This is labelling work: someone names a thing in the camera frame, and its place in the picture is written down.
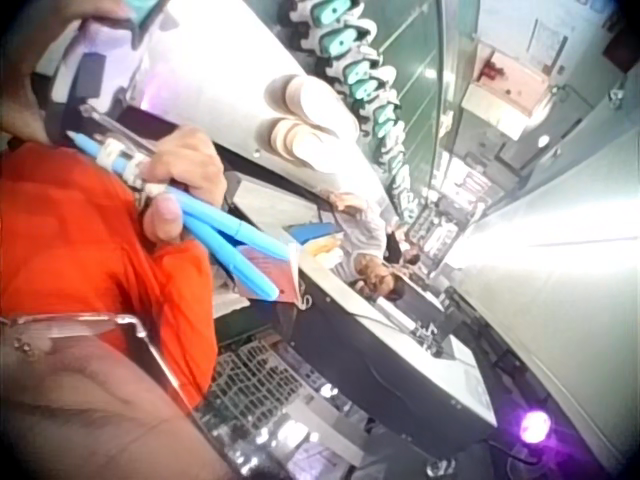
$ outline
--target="paper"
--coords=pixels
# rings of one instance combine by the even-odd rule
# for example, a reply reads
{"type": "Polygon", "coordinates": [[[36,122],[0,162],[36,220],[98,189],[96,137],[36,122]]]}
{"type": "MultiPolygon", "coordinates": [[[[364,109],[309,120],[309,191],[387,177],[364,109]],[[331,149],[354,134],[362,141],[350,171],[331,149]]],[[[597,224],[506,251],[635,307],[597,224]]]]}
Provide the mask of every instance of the paper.
{"type": "Polygon", "coordinates": [[[537,20],[529,45],[529,61],[539,70],[544,70],[545,66],[553,68],[560,48],[567,40],[564,34],[537,20]]]}
{"type": "MultiPolygon", "coordinates": [[[[298,285],[300,251],[297,245],[291,244],[289,246],[289,261],[273,258],[248,245],[239,246],[238,251],[278,287],[280,295],[276,302],[300,304],[301,298],[298,285]]],[[[238,279],[235,280],[240,295],[245,298],[259,299],[251,289],[242,285],[238,279]]]]}

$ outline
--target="dark hair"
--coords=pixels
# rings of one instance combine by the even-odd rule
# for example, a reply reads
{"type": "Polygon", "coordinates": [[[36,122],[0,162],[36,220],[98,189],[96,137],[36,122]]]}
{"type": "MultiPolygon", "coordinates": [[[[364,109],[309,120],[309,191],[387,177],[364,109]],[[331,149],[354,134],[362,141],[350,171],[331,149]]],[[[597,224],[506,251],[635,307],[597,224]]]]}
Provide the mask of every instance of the dark hair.
{"type": "Polygon", "coordinates": [[[405,282],[404,278],[395,272],[391,272],[391,277],[393,278],[393,290],[387,293],[384,298],[390,302],[397,302],[404,297],[405,282]]]}
{"type": "Polygon", "coordinates": [[[411,256],[404,261],[404,263],[411,266],[417,265],[418,263],[420,263],[420,253],[412,253],[411,256]]]}

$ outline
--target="finger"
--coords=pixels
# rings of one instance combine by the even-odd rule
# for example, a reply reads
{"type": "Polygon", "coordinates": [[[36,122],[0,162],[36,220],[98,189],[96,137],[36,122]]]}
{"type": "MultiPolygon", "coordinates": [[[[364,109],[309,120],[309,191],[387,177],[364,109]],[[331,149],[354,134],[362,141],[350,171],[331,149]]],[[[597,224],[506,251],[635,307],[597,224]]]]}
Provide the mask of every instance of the finger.
{"type": "Polygon", "coordinates": [[[168,182],[175,179],[192,188],[205,188],[223,175],[223,168],[219,159],[210,155],[175,148],[158,150],[151,160],[141,167],[140,174],[149,182],[168,182]]]}
{"type": "Polygon", "coordinates": [[[177,242],[182,233],[182,209],[173,195],[153,199],[142,220],[144,233],[155,243],[177,242]]]}
{"type": "Polygon", "coordinates": [[[216,207],[222,205],[227,190],[220,158],[192,150],[158,151],[141,167],[140,175],[149,182],[182,182],[195,197],[216,207]]]}
{"type": "Polygon", "coordinates": [[[69,21],[88,17],[125,20],[134,16],[124,0],[64,0],[59,8],[69,21]]]}
{"type": "Polygon", "coordinates": [[[215,147],[211,139],[199,128],[183,126],[174,131],[171,135],[158,142],[157,150],[164,148],[185,148],[197,152],[216,155],[215,147]]]}

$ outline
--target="wall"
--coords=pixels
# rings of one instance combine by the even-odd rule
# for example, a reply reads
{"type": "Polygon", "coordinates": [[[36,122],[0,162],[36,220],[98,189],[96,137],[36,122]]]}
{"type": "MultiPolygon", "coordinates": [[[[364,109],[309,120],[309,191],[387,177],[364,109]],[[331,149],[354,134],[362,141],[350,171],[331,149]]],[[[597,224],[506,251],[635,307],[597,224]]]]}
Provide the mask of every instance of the wall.
{"type": "Polygon", "coordinates": [[[615,473],[640,438],[640,128],[613,127],[591,132],[591,158],[476,224],[447,262],[615,473]]]}
{"type": "MultiPolygon", "coordinates": [[[[484,0],[478,39],[525,64],[540,67],[536,48],[530,48],[536,20],[566,36],[553,70],[547,71],[552,85],[561,90],[553,98],[548,116],[525,130],[517,142],[463,112],[453,152],[461,158],[474,154],[489,166],[488,177],[503,188],[515,186],[517,177],[510,171],[526,176],[535,162],[570,135],[622,78],[602,55],[612,38],[612,33],[602,28],[609,11],[598,13],[576,0],[484,0]],[[549,136],[549,143],[540,148],[538,140],[543,135],[549,136]]],[[[547,40],[553,44],[553,38],[547,36],[547,40]]]]}

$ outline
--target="red object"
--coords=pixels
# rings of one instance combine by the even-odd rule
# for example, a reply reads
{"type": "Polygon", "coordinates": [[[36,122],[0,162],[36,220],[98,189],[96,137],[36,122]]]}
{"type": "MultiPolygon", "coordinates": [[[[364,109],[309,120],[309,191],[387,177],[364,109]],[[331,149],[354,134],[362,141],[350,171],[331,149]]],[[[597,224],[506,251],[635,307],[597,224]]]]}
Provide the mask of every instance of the red object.
{"type": "MultiPolygon", "coordinates": [[[[155,249],[120,180],[75,151],[38,144],[0,159],[0,242],[0,315],[136,315],[191,407],[200,402],[217,344],[199,243],[155,249]]],[[[107,341],[126,350],[119,331],[107,341]]]]}
{"type": "Polygon", "coordinates": [[[480,72],[480,78],[487,77],[489,80],[495,80],[498,77],[504,77],[504,68],[498,68],[495,63],[489,60],[482,71],[480,72]]]}

